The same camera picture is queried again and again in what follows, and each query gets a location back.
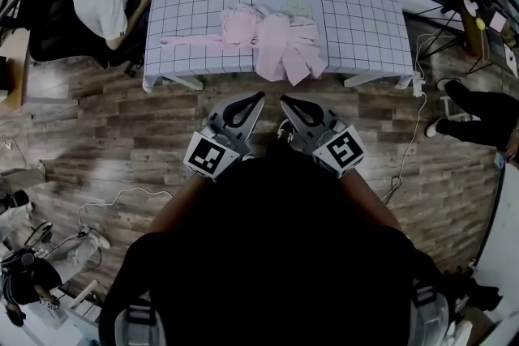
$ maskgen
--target grid pattern tablecloth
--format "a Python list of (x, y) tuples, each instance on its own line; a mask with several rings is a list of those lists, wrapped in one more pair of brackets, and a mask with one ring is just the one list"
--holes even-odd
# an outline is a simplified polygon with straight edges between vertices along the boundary
[[(220, 33), (224, 8), (253, 2), (267, 3), (271, 11), (278, 11), (286, 0), (153, 0), (144, 77), (253, 71), (256, 56), (250, 49), (223, 53), (201, 45), (160, 45), (163, 36)], [(410, 45), (398, 0), (317, 0), (307, 9), (320, 30), (321, 57), (329, 62), (326, 72), (412, 74)]]

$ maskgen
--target pink fabric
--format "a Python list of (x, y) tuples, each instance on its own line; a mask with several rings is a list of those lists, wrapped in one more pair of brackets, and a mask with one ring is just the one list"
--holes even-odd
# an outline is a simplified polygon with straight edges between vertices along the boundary
[(319, 31), (311, 19), (269, 14), (259, 6), (239, 4), (221, 12), (221, 34), (166, 36), (163, 47), (206, 45), (226, 50), (258, 49), (256, 72), (269, 81), (295, 85), (308, 75), (320, 76), (327, 63), (319, 57)]

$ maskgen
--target black hair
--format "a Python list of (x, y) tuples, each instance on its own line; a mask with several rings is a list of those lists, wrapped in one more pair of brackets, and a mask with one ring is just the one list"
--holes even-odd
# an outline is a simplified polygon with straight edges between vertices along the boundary
[(25, 313), (22, 313), (22, 315), (20, 316), (18, 313), (16, 313), (13, 310), (7, 309), (6, 312), (7, 312), (7, 317), (9, 318), (9, 320), (11, 320), (11, 323), (13, 323), (15, 326), (22, 327), (24, 325), (24, 320), (27, 317), (25, 315)]

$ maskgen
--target wooden floor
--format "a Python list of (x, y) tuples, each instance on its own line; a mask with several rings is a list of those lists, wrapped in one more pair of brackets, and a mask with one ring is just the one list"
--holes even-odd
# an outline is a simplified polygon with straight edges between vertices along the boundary
[[(412, 40), (431, 32), (422, 24), (408, 27)], [(429, 78), (427, 105), (406, 161), (403, 185), (389, 203), (405, 233), (442, 270), (466, 267), (478, 253), (500, 175), (492, 149), (423, 135), (425, 125), (442, 114), (435, 81), (462, 75), (473, 62), (461, 49), (450, 49), (424, 64)], [(141, 75), (129, 79), (121, 68), (103, 70), (90, 59), (38, 64), (31, 69), (32, 95), (79, 98), (79, 107), (29, 108), (0, 119), (0, 139), (15, 138), (16, 144), (10, 151), (0, 150), (2, 171), (39, 159), (45, 163), (48, 182), (28, 192), (35, 206), (31, 222), (52, 221), (54, 244), (77, 231), (77, 210), (83, 203), (109, 203), (120, 190), (135, 186), (174, 194), (190, 176), (182, 158), (193, 130), (224, 97), (253, 90), (266, 93), (267, 104), (251, 138), (257, 152), (282, 119), (280, 95), (308, 92), (329, 100), (366, 144), (369, 156), (359, 171), (379, 195), (389, 190), (391, 177), (400, 170), (423, 101), (412, 96), (411, 88), (394, 89), (396, 79), (345, 89), (338, 75), (326, 75), (292, 88), (254, 74), (212, 75), (204, 78), (202, 92), (163, 83), (147, 94)], [(471, 75), (468, 85), (514, 96), (519, 92), (517, 82), (497, 68)], [(95, 271), (75, 278), (72, 291), (98, 279), (98, 292), (105, 294), (128, 246), (167, 200), (165, 195), (135, 191), (123, 194), (112, 207), (85, 208), (84, 221), (104, 233), (113, 247), (103, 252)], [(17, 241), (28, 235), (28, 226), (29, 222), (17, 232)]]

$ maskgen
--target yellow object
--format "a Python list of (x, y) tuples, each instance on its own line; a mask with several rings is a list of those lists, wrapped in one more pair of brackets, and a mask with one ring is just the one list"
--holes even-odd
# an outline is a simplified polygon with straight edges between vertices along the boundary
[(487, 26), (485, 26), (485, 23), (483, 22), (483, 19), (481, 18), (476, 19), (476, 26), (480, 31), (484, 31), (487, 28)]

